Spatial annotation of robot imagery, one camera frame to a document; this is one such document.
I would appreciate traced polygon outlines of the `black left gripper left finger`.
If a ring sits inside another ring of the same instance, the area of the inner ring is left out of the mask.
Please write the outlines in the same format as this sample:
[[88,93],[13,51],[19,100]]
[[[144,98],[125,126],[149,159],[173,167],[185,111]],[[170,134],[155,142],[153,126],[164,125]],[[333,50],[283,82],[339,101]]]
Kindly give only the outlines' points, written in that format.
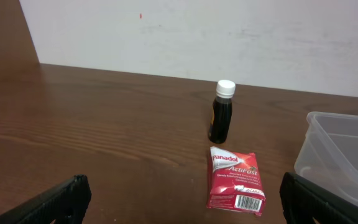
[[68,180],[0,215],[0,223],[81,224],[91,201],[85,175]]

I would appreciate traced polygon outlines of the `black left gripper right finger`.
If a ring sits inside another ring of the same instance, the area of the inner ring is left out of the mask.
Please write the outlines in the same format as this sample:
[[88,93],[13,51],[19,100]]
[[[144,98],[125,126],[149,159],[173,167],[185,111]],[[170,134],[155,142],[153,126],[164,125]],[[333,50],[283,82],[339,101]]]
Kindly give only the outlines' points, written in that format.
[[358,206],[294,172],[284,174],[280,198],[287,224],[358,224]]

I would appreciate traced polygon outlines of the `clear plastic container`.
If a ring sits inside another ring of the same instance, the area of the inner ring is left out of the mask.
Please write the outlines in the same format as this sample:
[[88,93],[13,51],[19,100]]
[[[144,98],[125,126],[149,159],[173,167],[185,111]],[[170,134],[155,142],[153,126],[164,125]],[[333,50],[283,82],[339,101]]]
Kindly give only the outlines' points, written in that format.
[[310,112],[295,172],[358,206],[358,116]]

